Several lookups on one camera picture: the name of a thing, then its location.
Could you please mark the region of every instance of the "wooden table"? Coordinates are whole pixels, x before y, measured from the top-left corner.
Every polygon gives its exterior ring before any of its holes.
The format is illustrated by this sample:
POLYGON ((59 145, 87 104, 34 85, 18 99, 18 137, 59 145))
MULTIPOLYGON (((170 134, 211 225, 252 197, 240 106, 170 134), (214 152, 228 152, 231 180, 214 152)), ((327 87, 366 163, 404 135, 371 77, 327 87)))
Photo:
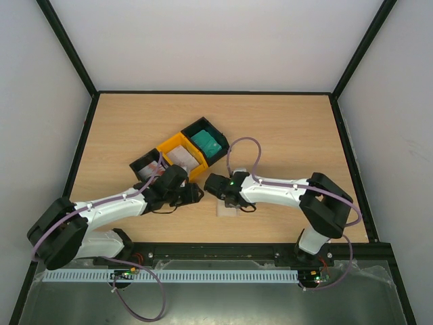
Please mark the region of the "wooden table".
MULTIPOLYGON (((327 96, 101 94, 71 200, 93 200, 131 187, 137 179, 129 163, 201 116, 229 142, 250 136, 261 143, 258 175, 298 179, 318 171, 355 198, 327 96)), ((231 166, 250 170, 256 155, 253 143, 241 142, 231 166)), ((196 179, 201 188, 211 172, 227 175, 225 159, 196 179)), ((171 215, 129 217, 100 230, 122 228, 137 242, 276 243, 295 242, 308 225, 298 209, 258 203, 255 213, 217 217, 216 205, 216 198, 205 194, 200 203, 171 215)), ((362 223, 345 234, 353 242, 368 241, 362 223)))

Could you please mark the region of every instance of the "white wall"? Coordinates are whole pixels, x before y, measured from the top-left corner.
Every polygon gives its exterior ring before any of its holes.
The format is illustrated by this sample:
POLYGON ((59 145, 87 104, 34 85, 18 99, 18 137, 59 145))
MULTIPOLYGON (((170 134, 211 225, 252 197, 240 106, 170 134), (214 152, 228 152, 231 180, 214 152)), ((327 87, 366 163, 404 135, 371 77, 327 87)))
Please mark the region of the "white wall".
POLYGON ((433 309, 433 2, 398 1, 340 98, 380 239, 418 324, 433 309))
POLYGON ((36 1, 0 1, 0 324, 30 264, 30 226, 58 196, 90 97, 36 1))
POLYGON ((382 0, 51 0, 97 89, 332 91, 382 0))

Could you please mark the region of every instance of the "black frame post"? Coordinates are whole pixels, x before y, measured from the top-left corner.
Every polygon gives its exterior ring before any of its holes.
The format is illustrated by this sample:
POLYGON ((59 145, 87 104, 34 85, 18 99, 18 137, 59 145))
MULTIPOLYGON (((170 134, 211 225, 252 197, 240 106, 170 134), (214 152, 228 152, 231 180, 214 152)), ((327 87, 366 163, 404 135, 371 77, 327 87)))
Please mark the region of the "black frame post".
POLYGON ((41 8, 46 19, 48 20, 48 23, 50 24, 51 28, 53 29, 53 32, 57 36, 60 44, 62 44, 63 49, 65 50, 66 54, 68 55, 69 60, 71 61, 76 72, 80 76, 81 81, 84 83, 84 86, 86 87, 90 96, 91 97, 96 96, 97 90, 95 88, 95 85, 93 84, 92 80, 90 79, 90 76, 87 73, 86 68, 84 67, 83 63, 81 62, 80 57, 78 56, 77 52, 75 51, 75 48, 74 48, 72 42, 70 41, 69 36, 65 31, 65 28, 63 27, 62 23, 60 22, 59 17, 55 13, 51 2, 49 2, 49 0, 36 0, 36 2, 39 4, 39 7, 41 8))
POLYGON ((375 15, 369 28, 367 29, 367 32, 365 32, 363 39, 359 43, 357 50, 353 54, 353 57, 350 59, 346 70, 343 72, 343 75, 341 76, 336 88, 332 93, 333 97, 336 100, 340 98, 344 88, 347 86, 359 63, 364 58, 365 53, 369 49, 371 43, 373 43, 374 38, 378 34, 380 28, 384 24, 386 18, 390 14, 396 2, 397 0, 384 0, 382 5, 380 6, 377 14, 375 15))

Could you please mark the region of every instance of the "item in bin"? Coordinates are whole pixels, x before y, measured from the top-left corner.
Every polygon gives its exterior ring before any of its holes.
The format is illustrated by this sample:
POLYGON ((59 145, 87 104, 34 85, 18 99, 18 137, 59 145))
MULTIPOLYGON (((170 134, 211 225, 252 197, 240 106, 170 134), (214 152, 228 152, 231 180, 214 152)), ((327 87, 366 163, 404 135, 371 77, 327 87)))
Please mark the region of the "item in bin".
MULTIPOLYGON (((152 176, 152 173, 154 172, 157 166, 158 163, 156 161, 152 161, 146 167, 140 169, 138 171, 138 174, 142 177, 142 179, 147 179, 150 176, 152 176)), ((164 172, 165 172, 165 168, 163 166, 159 166, 158 171, 156 172, 156 176, 161 176, 164 172)))
POLYGON ((188 175, 193 169, 200 165, 183 146, 177 146, 168 152, 167 157, 173 162, 173 164, 180 167, 186 167, 188 175))
POLYGON ((211 158, 221 150, 219 143, 205 130, 201 130, 199 133, 193 135, 191 140, 197 144, 208 158, 211 158))

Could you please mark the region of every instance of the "purple cable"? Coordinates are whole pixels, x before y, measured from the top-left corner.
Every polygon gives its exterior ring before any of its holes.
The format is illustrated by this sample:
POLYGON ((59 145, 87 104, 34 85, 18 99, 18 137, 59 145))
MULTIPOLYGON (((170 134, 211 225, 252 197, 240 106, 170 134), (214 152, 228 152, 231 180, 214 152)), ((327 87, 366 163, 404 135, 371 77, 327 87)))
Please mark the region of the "purple cable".
POLYGON ((120 275, 119 276, 116 276, 115 278, 114 278, 114 280, 113 280, 113 290, 114 290, 114 292, 117 294, 117 297, 119 297, 119 299, 120 299, 120 301, 122 301, 122 304, 124 305, 124 307, 125 307, 125 309, 134 317, 134 318, 136 318, 136 319, 138 319, 139 321, 142 321, 142 322, 146 322, 146 323, 151 323, 151 322, 156 322, 157 320, 160 320, 161 318, 162 318, 162 314, 164 313, 164 310, 165 310, 165 306, 166 306, 166 295, 165 295, 165 290, 164 290, 164 286, 162 285, 162 283, 161 283, 161 280, 159 279, 159 277, 154 273, 154 272, 152 272, 150 269, 148 269, 147 267, 145 267, 145 266, 142 266, 142 265, 140 265, 140 264, 136 264, 136 263, 132 263, 132 262, 127 262, 127 261, 121 261, 120 259, 112 259, 112 258, 110 258, 110 257, 102 257, 102 258, 104 258, 104 259, 106 259, 106 260, 108 260, 108 261, 111 261, 111 262, 115 262, 115 263, 120 263, 120 264, 125 264, 125 265, 131 265, 131 266, 134 266, 134 267, 138 267, 139 269, 143 269, 143 270, 145 270, 148 274, 150 274, 156 281, 157 281, 157 283, 158 283, 158 285, 160 286, 160 289, 161 289, 161 294, 162 294, 162 307, 161 307, 161 311, 160 311, 160 313, 155 317, 155 318, 145 318, 145 317, 143 317, 143 316, 140 316, 138 313, 135 313, 128 305, 127 305, 127 303, 125 302, 125 300, 122 298, 122 296, 120 295, 120 293, 119 293, 119 290, 116 288, 116 281, 117 281, 117 279, 119 279, 119 277, 121 277, 120 275))
MULTIPOLYGON (((260 158, 262 156, 262 147, 259 144, 259 142, 256 139, 254 139, 253 137, 241 137, 241 138, 235 140, 230 145, 229 150, 227 151, 227 170, 229 171, 229 175, 232 174, 232 171, 231 171, 231 168, 230 168, 230 153, 231 153, 232 147, 236 143, 238 143, 239 141, 242 141, 242 140, 251 140, 251 141, 253 141, 257 145, 258 154, 257 154, 257 159, 254 162, 254 165, 252 166, 251 177, 253 178, 254 181, 260 183, 259 179, 256 176, 256 169, 257 169, 258 162, 260 161, 260 158)), ((283 188, 293 188, 294 187, 294 184, 283 184, 283 183, 277 183, 277 182, 274 182, 274 181, 262 181, 261 184, 263 184, 263 185, 270 185, 270 186, 281 186, 283 188)), ((335 198, 336 200, 339 200, 340 202, 343 202, 344 204, 347 204, 350 208, 352 208, 353 210, 355 210, 355 212, 358 215, 358 219, 355 220, 355 221, 347 223, 345 225, 345 227, 350 227, 352 225, 356 225, 359 222, 361 222, 361 220, 362 220, 361 210, 359 210, 359 208, 356 205, 354 205, 351 201, 346 200, 345 198, 342 198, 341 196, 336 195, 334 193, 328 192, 326 190, 322 190, 321 188, 316 188, 315 186, 308 186, 308 185, 302 185, 302 184, 297 184, 297 186, 298 186, 298 188, 303 188, 305 190, 311 190, 311 191, 314 191, 314 192, 317 192, 317 193, 329 196, 331 198, 335 198)))
MULTIPOLYGON (((147 180, 147 182, 144 184, 144 186, 142 188, 140 188, 140 190, 136 191, 135 193, 128 194, 127 198, 133 198, 133 197, 141 194, 151 184, 151 182, 154 180, 154 178, 156 176, 156 173, 158 172, 158 168, 160 167, 161 162, 162 162, 162 153, 160 152, 160 158, 158 159, 158 164, 156 165, 155 170, 150 175, 150 178, 147 180)), ((123 200, 123 199, 124 199, 123 196, 115 196, 113 198, 107 198, 105 200, 101 200, 99 202, 94 203, 91 208, 96 208, 96 207, 103 205, 105 203, 114 202, 114 201, 123 200)), ((65 215, 63 218, 61 218, 59 221, 57 221, 55 224, 53 224, 52 227, 49 228, 41 236, 41 238, 39 238, 38 242, 33 246, 33 249, 31 252, 32 261, 34 261, 34 262, 40 261, 40 259, 37 257, 37 251, 38 251, 39 247, 42 245, 42 243, 48 238, 49 235, 51 235, 51 233, 54 230, 56 230, 61 224, 63 224, 64 222, 66 222, 67 220, 72 218, 73 216, 78 215, 79 213, 87 211, 87 210, 89 210, 88 207, 83 207, 83 208, 80 208, 78 210, 75 210, 75 211, 69 213, 68 215, 65 215)))
MULTIPOLYGON (((230 145, 229 150, 227 151, 227 170, 229 171, 229 175, 230 175, 230 176, 231 176, 231 174, 232 174, 232 171, 231 171, 231 168, 230 168, 230 152, 231 152, 231 150, 232 150, 232 147, 233 147, 236 143, 238 143, 239 141, 242 141, 242 140, 251 140, 251 141, 253 141, 253 142, 257 145, 257 148, 258 148, 257 159, 256 159, 256 161, 254 162, 254 165, 252 166, 252 171, 251 171, 251 177, 253 178, 254 181, 256 181, 256 182, 258 182, 258 183, 261 183, 261 184, 264 184, 264 185, 270 185, 270 186, 281 186, 281 187, 283 187, 283 188, 284 188, 284 187, 286 187, 286 188, 293 188, 293 187, 294 187, 294 184, 282 184, 282 183, 277 183, 277 182, 274 182, 274 181, 262 181, 262 182, 260 182, 260 180, 259 180, 259 179, 257 178, 257 176, 256 176, 256 169, 257 169, 258 162, 260 161, 260 158, 261 158, 261 156, 262 156, 262 147, 261 147, 261 145, 259 144, 259 142, 258 142, 256 139, 254 139, 253 137, 241 137, 241 138, 235 140, 235 141, 230 145)), ((359 222, 361 222, 361 220, 362 220, 362 218, 363 218, 362 213, 361 213, 361 210, 360 210, 356 205, 354 205, 351 201, 346 200, 345 198, 342 198, 341 196, 338 196, 338 195, 336 195, 336 194, 334 194, 334 193, 328 192, 328 191, 326 191, 326 190, 322 190, 321 188, 316 188, 315 186, 308 186, 308 185, 302 185, 302 184, 297 184, 297 186, 298 186, 298 188, 303 188, 303 189, 305 189, 305 190, 315 191, 315 192, 317 192, 317 193, 320 193, 320 194, 323 194, 323 195, 326 195, 326 196, 330 196, 330 197, 332 197, 332 198, 335 198, 336 200, 339 200, 340 202, 343 202, 344 204, 347 204, 350 208, 352 208, 353 210, 355 210, 355 212, 356 212, 357 215, 358 215, 358 219, 356 219, 355 221, 352 221, 352 222, 347 223, 347 224, 345 225, 345 227, 350 227, 350 226, 352 226, 352 225, 356 225, 356 224, 358 224, 359 222)), ((352 267, 353 250, 352 250, 352 243, 350 242, 349 238, 348 238, 346 235, 344 235, 344 234, 343 234, 343 237, 347 240, 347 243, 348 243, 348 245, 349 245, 349 250, 350 250, 349 264, 348 264, 347 270, 343 273, 343 275, 342 275, 338 280, 336 280, 335 282, 333 282, 333 283, 331 283, 330 285, 327 285, 327 286, 322 286, 322 287, 319 287, 319 288, 307 289, 307 288, 305 288, 305 287, 304 287, 304 286, 299 282, 299 285, 301 286, 301 288, 302 288, 303 290, 308 290, 308 291, 317 291, 317 290, 322 290, 322 289, 325 289, 325 288, 331 288, 331 287, 337 285, 338 283, 340 283, 341 281, 343 281, 343 279, 347 276, 347 273, 349 272, 350 268, 352 267)))

